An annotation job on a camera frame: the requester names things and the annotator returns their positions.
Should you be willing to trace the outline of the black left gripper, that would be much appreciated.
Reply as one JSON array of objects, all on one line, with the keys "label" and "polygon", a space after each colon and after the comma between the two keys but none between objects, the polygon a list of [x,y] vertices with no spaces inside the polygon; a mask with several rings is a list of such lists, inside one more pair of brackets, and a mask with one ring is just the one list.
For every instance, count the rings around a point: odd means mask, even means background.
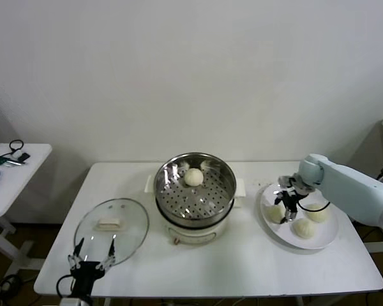
[{"label": "black left gripper", "polygon": [[71,297],[87,298],[91,296],[94,283],[101,279],[101,271],[109,270],[116,263],[115,237],[112,238],[106,258],[99,261],[82,261],[80,250],[83,246],[84,238],[74,247],[73,254],[68,255],[71,275],[75,279]]}]

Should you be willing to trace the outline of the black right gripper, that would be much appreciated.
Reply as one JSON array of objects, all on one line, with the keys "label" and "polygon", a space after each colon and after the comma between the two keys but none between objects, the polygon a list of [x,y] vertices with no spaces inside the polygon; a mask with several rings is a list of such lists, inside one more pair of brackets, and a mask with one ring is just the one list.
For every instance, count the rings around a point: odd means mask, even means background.
[{"label": "black right gripper", "polygon": [[276,194],[274,205],[279,205],[283,202],[286,209],[282,223],[293,221],[296,218],[298,201],[298,194],[293,187],[282,189]]}]

